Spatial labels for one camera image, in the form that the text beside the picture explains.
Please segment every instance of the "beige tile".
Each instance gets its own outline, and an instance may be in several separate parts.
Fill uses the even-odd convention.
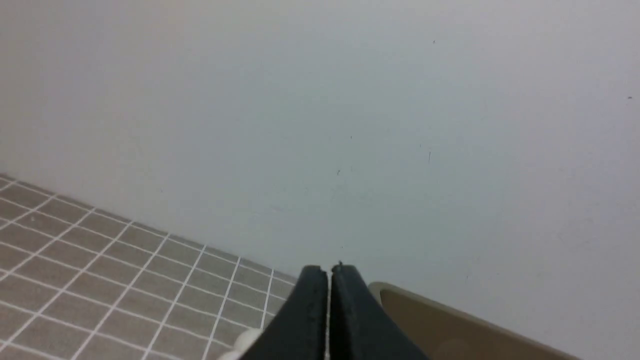
[[[216,317],[213,315],[205,315],[177,304],[171,310],[166,323],[195,334],[209,336],[215,321]]]
[[[178,302],[210,314],[218,314],[222,298],[186,286],[180,294]]]
[[[191,270],[191,268],[156,256],[151,259],[151,262],[147,266],[147,270],[163,274],[180,282],[184,282],[184,280],[187,278],[187,275],[189,275],[189,271]]]
[[[291,284],[287,284],[286,282],[278,279],[273,279],[273,281],[271,281],[271,293],[276,296],[286,299],[289,297],[291,290],[293,290],[293,285]]]
[[[67,204],[66,202],[62,202],[57,199],[49,201],[40,208],[40,211],[47,215],[51,215],[52,217],[72,223],[77,222],[82,218],[82,216],[84,216],[84,214],[87,213],[87,210],[85,209],[78,208],[77,206]]]
[[[111,242],[111,239],[105,236],[92,233],[80,227],[74,227],[69,230],[61,239],[96,252],[102,251]]]
[[[140,277],[133,284],[133,287],[173,301],[182,285],[179,282],[171,281],[145,271],[140,274]]]
[[[62,293],[43,314],[93,330],[108,310],[104,305]]]
[[[153,345],[153,350],[185,360],[201,360],[207,341],[185,332],[163,327]]]
[[[111,244],[104,253],[136,266],[144,266],[144,264],[147,263],[147,260],[151,257],[150,253],[136,249],[119,241]]]
[[[135,289],[129,289],[118,303],[118,308],[120,309],[158,321],[162,321],[170,306],[170,302],[141,293]]]
[[[160,236],[131,226],[127,228],[119,240],[151,252],[156,251],[162,243]]]
[[[234,283],[229,289],[229,298],[262,309],[267,295]]]
[[[21,208],[18,205],[14,205],[11,202],[6,202],[3,199],[0,199],[0,218],[13,220],[26,213],[27,211],[29,210]]]
[[[86,227],[87,229],[93,230],[105,236],[109,236],[110,238],[115,238],[116,236],[118,236],[118,234],[120,234],[120,231],[124,229],[125,224],[104,217],[102,215],[91,214],[88,217],[84,218],[84,220],[82,220],[80,226]]]
[[[158,254],[193,266],[193,263],[195,263],[198,258],[199,252],[174,241],[165,241],[160,251],[158,251]]]
[[[0,360],[47,360],[47,358],[9,345],[0,352]]]
[[[269,302],[267,303],[267,311],[272,314],[277,314],[280,308],[284,305],[285,301],[276,297],[269,296]]]
[[[206,252],[208,254],[211,254],[211,255],[219,256],[219,257],[221,257],[223,259],[227,259],[227,260],[229,260],[229,261],[231,261],[233,263],[235,263],[238,260],[237,256],[235,256],[233,254],[229,254],[228,252],[224,252],[222,250],[218,250],[218,249],[216,249],[214,247],[210,247],[210,246],[207,246],[204,249],[204,252]]]
[[[198,250],[202,250],[202,247],[204,246],[201,243],[197,243],[197,242],[195,242],[193,240],[189,240],[189,239],[183,238],[181,236],[177,236],[177,235],[170,235],[169,239],[171,239],[173,241],[177,241],[177,242],[182,243],[182,244],[185,244],[185,245],[190,246],[190,247],[194,247],[194,248],[196,248]]]
[[[11,185],[0,191],[0,197],[31,209],[45,202],[45,200],[49,198],[46,195],[32,192],[31,190],[18,185]]]
[[[58,199],[60,199],[62,201],[68,202],[69,204],[73,204],[73,205],[75,205],[75,206],[77,206],[79,208],[86,209],[86,210],[91,210],[93,208],[92,206],[89,206],[89,205],[87,205],[87,204],[85,204],[83,202],[80,202],[78,200],[75,200],[75,199],[73,199],[71,197],[68,197],[68,196],[65,196],[65,195],[58,195],[58,196],[56,196],[56,198],[58,198]]]
[[[266,329],[267,326],[269,326],[269,324],[271,323],[271,321],[273,320],[275,316],[271,315],[271,314],[266,314],[264,315],[264,328]]]
[[[264,265],[260,265],[258,263],[255,263],[251,260],[247,260],[247,259],[240,259],[240,265],[254,269],[255,271],[261,272],[263,274],[266,274],[268,276],[271,276],[271,269],[264,266]]]
[[[202,257],[198,261],[196,267],[230,279],[231,275],[234,273],[236,265],[222,259],[214,258],[207,254],[202,254]]]
[[[188,284],[212,293],[224,295],[227,293],[229,280],[221,279],[217,276],[194,269]]]
[[[240,305],[236,302],[227,301],[225,302],[225,307],[222,309],[222,317],[249,327],[260,327],[262,311]]]
[[[0,268],[11,270],[28,257],[29,254],[27,254],[26,252],[8,247],[5,244],[0,243]]]
[[[78,355],[78,360],[139,360],[144,352],[137,348],[124,345],[117,341],[103,338],[96,335],[82,352]]]
[[[51,238],[35,231],[10,224],[0,230],[0,241],[21,249],[36,252],[47,245]]]
[[[273,277],[277,278],[277,279],[282,279],[284,281],[289,281],[292,284],[295,284],[296,282],[298,282],[298,278],[296,278],[295,276],[291,276],[291,275],[287,275],[283,272],[279,272],[279,271],[274,271],[273,272]]]
[[[229,352],[229,351],[231,351],[231,348],[224,347],[224,346],[220,345],[219,343],[213,343],[212,342],[211,346],[209,347],[209,351],[207,353],[207,356],[205,357],[205,360],[217,360],[220,356],[222,356],[222,354],[224,354],[225,352]]]
[[[37,318],[22,331],[15,343],[68,359],[79,349],[87,336],[88,332]]]
[[[114,310],[98,331],[128,343],[146,347],[153,339],[158,327],[157,323]]]
[[[27,183],[25,181],[18,181],[18,184],[22,185],[25,188],[34,190],[36,192],[41,192],[41,193],[43,193],[45,195],[53,195],[53,192],[51,192],[51,191],[49,191],[47,189],[43,189],[43,188],[41,188],[39,186],[36,186],[34,184],[29,184],[29,183]]]
[[[225,319],[220,319],[218,321],[218,326],[216,326],[216,332],[213,334],[213,338],[218,341],[222,341],[229,346],[233,346],[238,336],[240,336],[240,334],[245,330],[247,330],[246,327],[230,323]]]
[[[70,226],[60,220],[40,213],[27,214],[18,220],[17,223],[51,236],[60,235]]]
[[[252,288],[256,288],[258,290],[267,291],[269,288],[269,277],[255,272],[253,270],[247,268],[239,267],[236,270],[236,276],[234,277],[235,282],[240,282],[241,284],[249,285]]]
[[[87,271],[129,285],[140,269],[101,256],[89,266]]]
[[[40,310],[56,293],[56,290],[12,275],[0,281],[0,300],[27,310]]]
[[[31,314],[0,304],[0,339],[7,340],[31,318]]]
[[[16,273],[58,288],[66,285],[78,270],[36,256],[20,266]]]
[[[96,213],[96,214],[103,215],[105,217],[109,217],[109,218],[115,219],[115,220],[117,220],[119,222],[124,222],[126,224],[128,224],[131,221],[128,218],[121,217],[120,215],[116,215],[114,213],[110,213],[110,212],[108,212],[106,210],[103,210],[103,209],[96,209],[93,212]]]
[[[54,241],[41,252],[41,255],[77,268],[84,268],[96,256],[92,252],[71,246],[62,241]]]
[[[150,227],[150,226],[147,226],[145,224],[141,224],[139,222],[135,222],[135,223],[133,223],[133,225],[135,225],[136,227],[139,227],[140,229],[144,229],[144,230],[150,231],[151,233],[154,233],[156,235],[160,235],[163,238],[166,236],[166,232],[164,232],[162,230],[158,230],[158,229]]]
[[[105,304],[113,304],[124,291],[124,286],[102,280],[99,277],[89,274],[81,274],[69,286],[68,290]]]

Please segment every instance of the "white wall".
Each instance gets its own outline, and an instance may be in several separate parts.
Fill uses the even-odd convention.
[[[289,272],[341,259],[586,359],[635,359],[639,15],[2,0],[0,170]]]

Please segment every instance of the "grout line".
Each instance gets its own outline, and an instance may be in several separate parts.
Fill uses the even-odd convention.
[[[231,290],[231,284],[234,283],[234,277],[236,276],[236,272],[238,270],[238,266],[240,265],[240,257],[236,262],[236,267],[234,268],[233,274],[231,274],[231,279],[229,281],[229,285],[227,286],[227,292],[225,293],[225,298],[222,299],[222,304],[220,304],[220,310],[218,310],[218,316],[216,317],[216,322],[213,323],[213,329],[211,329],[211,335],[209,336],[209,341],[207,342],[207,347],[204,349],[204,353],[202,354],[202,360],[207,358],[207,353],[209,353],[209,348],[211,348],[211,342],[213,341],[213,335],[216,333],[216,328],[218,327],[218,322],[220,322],[220,317],[222,316],[222,310],[225,307],[226,300],[229,298],[229,291]]]
[[[118,238],[120,236],[122,236],[122,234],[124,234],[124,232],[129,228],[129,226],[133,224],[133,220],[131,220],[131,222],[124,227],[124,229],[122,229],[120,231],[120,234],[118,235]],[[167,234],[164,239],[162,240],[162,242],[160,243],[160,246],[158,246],[158,248],[156,249],[156,253],[160,250],[160,247],[162,246],[162,244],[164,244],[164,241],[169,237],[169,234]],[[91,334],[85,339],[84,343],[82,345],[80,345],[80,347],[76,350],[75,354],[71,357],[71,360],[76,360],[76,358],[78,357],[78,355],[80,355],[80,353],[84,350],[84,348],[89,344],[89,341],[95,336],[95,334],[98,332],[98,329],[100,329],[102,327],[102,324],[104,324],[104,322],[107,320],[107,318],[109,318],[109,315],[111,315],[111,313],[113,312],[113,310],[116,308],[116,306],[118,306],[118,304],[120,303],[120,301],[125,297],[125,295],[127,294],[127,292],[129,292],[129,290],[131,289],[132,285],[134,284],[134,282],[136,282],[136,280],[138,280],[138,278],[140,277],[140,275],[145,271],[146,267],[149,265],[149,263],[151,262],[151,260],[153,259],[153,256],[150,256],[147,259],[147,262],[145,263],[145,265],[140,268],[140,270],[138,270],[138,273],[136,274],[136,276],[131,279],[131,281],[129,282],[129,285],[127,285],[127,287],[124,289],[124,291],[120,294],[120,296],[118,297],[117,300],[115,300],[115,302],[109,307],[109,310],[107,311],[106,314],[104,314],[104,316],[102,317],[102,319],[100,319],[100,322],[93,328],[93,331],[91,332]]]
[[[264,329],[264,318],[267,317],[267,305],[269,304],[269,293],[271,293],[271,283],[273,282],[273,269],[271,269],[271,276],[269,277],[269,286],[267,287],[267,297],[264,299],[264,309],[262,310],[262,320],[260,321],[260,328]]]
[[[84,218],[86,218],[87,216],[89,216],[90,213],[93,213],[93,210],[95,210],[95,208],[92,208],[91,211],[88,211],[87,214],[85,214],[83,217],[81,217],[80,219],[78,219],[77,223],[79,224],[80,221],[84,220]],[[57,238],[60,238],[62,235],[66,234],[67,232],[69,232],[71,229],[73,229],[73,226],[70,226],[68,228],[66,228],[62,233],[60,233],[57,237],[51,239],[47,245],[41,247],[38,251],[34,252],[32,255],[30,255],[29,257],[27,257],[23,262],[19,263],[18,265],[16,265],[15,267],[13,267],[11,269],[11,271],[9,271],[8,273],[4,274],[2,277],[0,277],[0,281],[4,280],[9,274],[14,273],[20,266],[22,266],[23,264],[27,263],[27,261],[29,261],[30,259],[33,259],[36,255],[38,255],[39,253],[41,253],[44,249],[46,249],[49,245],[51,245],[54,241],[56,241]],[[87,267],[89,267],[89,265],[91,265],[93,263],[92,260],[91,262],[89,262],[87,264]],[[33,320],[35,320],[35,318],[37,317],[37,315],[41,315],[42,311],[44,311],[47,307],[49,307],[49,305],[51,305],[59,296],[60,294],[65,291],[79,276],[80,274],[82,274],[82,272],[78,272],[77,274],[75,274],[71,280],[69,280],[66,285],[64,286],[64,288],[58,290],[58,292],[51,298],[49,299],[49,301],[47,301],[46,304],[44,304],[42,307],[40,307],[40,309],[38,310],[38,313],[36,315],[33,315],[29,320],[27,320],[27,322],[25,322],[24,324],[22,324],[22,326],[20,327],[20,329],[16,330],[11,337],[4,343],[4,345],[2,347],[0,347],[0,352],[2,352],[2,350],[4,350],[4,348],[6,348],[6,346],[10,343],[12,343],[17,337],[18,335],[20,335],[20,333],[27,328],[27,326],[31,325],[31,323],[33,322]]]
[[[200,253],[198,255],[198,258],[196,259],[195,263],[191,267],[191,270],[189,271],[189,275],[187,275],[186,279],[184,280],[184,283],[182,283],[182,286],[180,287],[180,290],[178,291],[178,293],[175,294],[175,298],[173,298],[173,302],[171,303],[171,306],[169,306],[169,310],[167,310],[166,314],[164,315],[162,323],[160,324],[160,326],[156,330],[156,333],[154,334],[154,337],[151,339],[151,342],[149,343],[144,355],[142,355],[142,360],[145,360],[147,358],[147,356],[149,355],[149,352],[151,351],[151,348],[156,343],[156,340],[157,340],[158,336],[160,335],[160,332],[162,331],[163,325],[166,324],[167,319],[169,319],[169,315],[173,311],[173,308],[175,307],[176,303],[178,303],[178,299],[180,298],[180,295],[182,295],[182,291],[184,290],[185,286],[187,285],[187,282],[189,281],[189,278],[191,277],[191,274],[193,274],[193,271],[196,268],[196,264],[199,262],[200,258],[202,257],[202,254],[204,254],[204,249],[205,249],[205,247],[202,247],[202,250],[200,251]]]

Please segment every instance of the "tiled floor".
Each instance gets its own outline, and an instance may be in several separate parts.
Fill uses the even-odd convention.
[[[0,174],[0,360],[216,359],[295,281]]]

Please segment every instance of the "white object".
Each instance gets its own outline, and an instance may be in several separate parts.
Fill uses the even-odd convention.
[[[236,343],[234,343],[234,349],[244,353],[255,343],[255,340],[260,337],[262,330],[260,329],[248,329],[238,336]]]
[[[237,351],[225,352],[218,358],[218,360],[238,360],[242,356],[242,353]]]

